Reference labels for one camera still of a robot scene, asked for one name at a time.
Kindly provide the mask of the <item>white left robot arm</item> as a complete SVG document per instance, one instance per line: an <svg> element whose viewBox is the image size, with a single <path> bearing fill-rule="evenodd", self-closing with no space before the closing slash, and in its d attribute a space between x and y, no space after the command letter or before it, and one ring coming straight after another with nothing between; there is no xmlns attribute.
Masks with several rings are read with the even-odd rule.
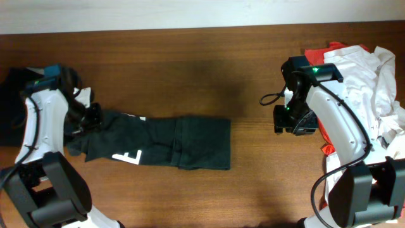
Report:
<svg viewBox="0 0 405 228"><path fill-rule="evenodd" d="M29 227L122 227L92 204L88 185L64 156L65 117L82 122L86 112L73 92L61 76L28 83L22 148L4 169L1 189Z"/></svg>

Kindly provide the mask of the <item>dark green t-shirt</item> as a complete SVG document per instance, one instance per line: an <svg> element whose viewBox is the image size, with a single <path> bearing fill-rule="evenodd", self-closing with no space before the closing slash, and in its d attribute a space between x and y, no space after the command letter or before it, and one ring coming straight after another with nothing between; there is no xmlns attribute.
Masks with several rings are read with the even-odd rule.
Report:
<svg viewBox="0 0 405 228"><path fill-rule="evenodd" d="M101 126L69 140L72 156L85 161L123 155L135 165L177 167L184 170L229 170L231 121L218 117L146 118L105 110Z"/></svg>

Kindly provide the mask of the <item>folded black garment stack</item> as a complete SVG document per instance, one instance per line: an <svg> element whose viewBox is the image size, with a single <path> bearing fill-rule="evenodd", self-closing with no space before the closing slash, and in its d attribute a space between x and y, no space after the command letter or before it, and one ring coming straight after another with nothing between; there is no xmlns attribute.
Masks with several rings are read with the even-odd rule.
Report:
<svg viewBox="0 0 405 228"><path fill-rule="evenodd" d="M25 133L26 109L20 92L43 75L26 68L10 68L1 83L1 146L19 147Z"/></svg>

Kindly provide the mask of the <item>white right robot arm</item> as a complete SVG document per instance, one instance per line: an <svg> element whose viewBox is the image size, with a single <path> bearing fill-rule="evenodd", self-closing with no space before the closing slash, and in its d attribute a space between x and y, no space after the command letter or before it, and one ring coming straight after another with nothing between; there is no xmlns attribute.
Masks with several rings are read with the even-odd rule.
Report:
<svg viewBox="0 0 405 228"><path fill-rule="evenodd" d="M361 227L398 219L404 207L404 160L371 139L337 67L286 61L281 72L292 97L274 109L275 132L312 134L310 123L318 118L340 163L314 183L314 214L298 227Z"/></svg>

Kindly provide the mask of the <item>white crumpled t-shirt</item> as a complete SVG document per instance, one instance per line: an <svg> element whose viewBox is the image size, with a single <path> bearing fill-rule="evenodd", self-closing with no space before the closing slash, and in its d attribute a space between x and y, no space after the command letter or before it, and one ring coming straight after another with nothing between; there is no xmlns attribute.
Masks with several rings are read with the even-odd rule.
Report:
<svg viewBox="0 0 405 228"><path fill-rule="evenodd" d="M339 69L370 140L393 159L403 159L404 108L396 100L395 54L379 46L370 53L356 45L324 53L323 62Z"/></svg>

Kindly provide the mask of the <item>red garment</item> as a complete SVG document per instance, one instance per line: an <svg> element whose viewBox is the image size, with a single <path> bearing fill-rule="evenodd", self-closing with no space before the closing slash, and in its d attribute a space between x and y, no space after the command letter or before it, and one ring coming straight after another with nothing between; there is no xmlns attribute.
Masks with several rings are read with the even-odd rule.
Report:
<svg viewBox="0 0 405 228"><path fill-rule="evenodd" d="M349 98L345 82L337 79L317 80L306 103L321 123L321 130L335 148L338 157L349 162L365 154L369 139L366 123Z"/></svg>

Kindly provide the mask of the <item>white folded garment underneath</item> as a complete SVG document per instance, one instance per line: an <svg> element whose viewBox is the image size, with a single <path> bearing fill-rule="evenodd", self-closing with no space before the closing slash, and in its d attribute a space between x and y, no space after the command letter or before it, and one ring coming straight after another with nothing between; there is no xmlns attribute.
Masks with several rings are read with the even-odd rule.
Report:
<svg viewBox="0 0 405 228"><path fill-rule="evenodd" d="M38 73L40 75L44 75L44 69L43 68L32 68L32 67L27 67L27 70L30 70L32 72Z"/></svg>

